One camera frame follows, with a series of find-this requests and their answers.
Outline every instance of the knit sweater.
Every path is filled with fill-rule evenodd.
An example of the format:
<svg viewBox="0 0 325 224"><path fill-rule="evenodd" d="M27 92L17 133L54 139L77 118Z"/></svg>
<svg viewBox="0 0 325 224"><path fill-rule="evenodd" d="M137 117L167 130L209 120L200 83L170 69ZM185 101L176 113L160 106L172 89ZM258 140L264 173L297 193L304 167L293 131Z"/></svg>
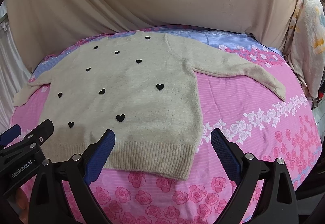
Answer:
<svg viewBox="0 0 325 224"><path fill-rule="evenodd" d="M199 41L162 33L103 38L82 45L16 94L25 104L51 83L39 122L54 124L42 145L52 162L82 153L111 129L105 168L186 180L202 136L195 72L246 75L285 100L285 87L264 68Z"/></svg>

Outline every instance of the pink bedspread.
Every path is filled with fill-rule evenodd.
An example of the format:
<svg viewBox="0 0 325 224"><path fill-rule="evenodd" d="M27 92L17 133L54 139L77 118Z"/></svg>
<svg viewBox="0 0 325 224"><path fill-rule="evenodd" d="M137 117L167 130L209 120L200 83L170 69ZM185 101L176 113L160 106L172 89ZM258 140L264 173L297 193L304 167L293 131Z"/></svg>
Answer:
<svg viewBox="0 0 325 224"><path fill-rule="evenodd" d="M220 48L254 59L286 86L286 102L246 76L216 78L196 74L204 118L204 133L187 181L141 172L102 170L90 185L94 196L113 223L204 224L213 223L224 209L236 185L231 182L215 154L210 134L220 128L243 152L258 159L285 160L297 188L316 163L321 141L310 106L292 70L276 53L252 47ZM11 124L22 128L20 139L38 124L50 86L40 88L22 107ZM33 181L23 189L30 196ZM84 222L68 183L65 191L76 219ZM247 221L261 193L259 181L243 218Z"/></svg>

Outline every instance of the blue gripper pad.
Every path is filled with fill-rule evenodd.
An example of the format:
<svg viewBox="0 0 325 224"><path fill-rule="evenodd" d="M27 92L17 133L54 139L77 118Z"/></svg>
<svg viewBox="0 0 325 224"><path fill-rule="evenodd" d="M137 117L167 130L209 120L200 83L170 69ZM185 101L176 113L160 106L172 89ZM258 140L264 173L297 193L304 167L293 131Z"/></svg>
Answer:
<svg viewBox="0 0 325 224"><path fill-rule="evenodd" d="M90 157L86 165L86 173L84 176L85 183L89 186L91 182L97 180L102 171L108 156L115 145L115 134L111 130L107 130L98 142L96 151Z"/></svg>
<svg viewBox="0 0 325 224"><path fill-rule="evenodd" d="M214 151L218 155L218 158L225 169L229 180L234 181L238 186L242 180L241 164L228 146L228 144L235 143L228 143L228 140L222 134L222 132L219 129L214 129L211 133L211 144Z"/></svg>
<svg viewBox="0 0 325 224"><path fill-rule="evenodd" d="M12 126L10 129L0 134L0 145L4 147L7 146L14 139L16 139L21 133L22 130L18 124Z"/></svg>

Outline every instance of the curtain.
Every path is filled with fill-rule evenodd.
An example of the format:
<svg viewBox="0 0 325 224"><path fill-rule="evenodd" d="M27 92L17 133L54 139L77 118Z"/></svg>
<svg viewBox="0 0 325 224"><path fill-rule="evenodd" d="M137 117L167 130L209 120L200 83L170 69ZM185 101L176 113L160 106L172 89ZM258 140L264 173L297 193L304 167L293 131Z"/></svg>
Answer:
<svg viewBox="0 0 325 224"><path fill-rule="evenodd" d="M3 3L0 7L0 18L6 13ZM6 19L0 24L0 134L9 128L14 110L13 97L29 77L30 73L22 63Z"/></svg>

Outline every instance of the ribbed hem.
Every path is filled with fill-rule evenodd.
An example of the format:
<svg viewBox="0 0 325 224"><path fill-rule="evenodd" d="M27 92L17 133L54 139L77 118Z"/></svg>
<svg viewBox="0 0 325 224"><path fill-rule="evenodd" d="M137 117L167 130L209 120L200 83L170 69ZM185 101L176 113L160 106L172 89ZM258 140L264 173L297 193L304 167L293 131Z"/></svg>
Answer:
<svg viewBox="0 0 325 224"><path fill-rule="evenodd" d="M68 160L82 154L85 144L42 146L46 158L52 162ZM104 168L148 172L187 180L196 146L162 142L116 142Z"/></svg>

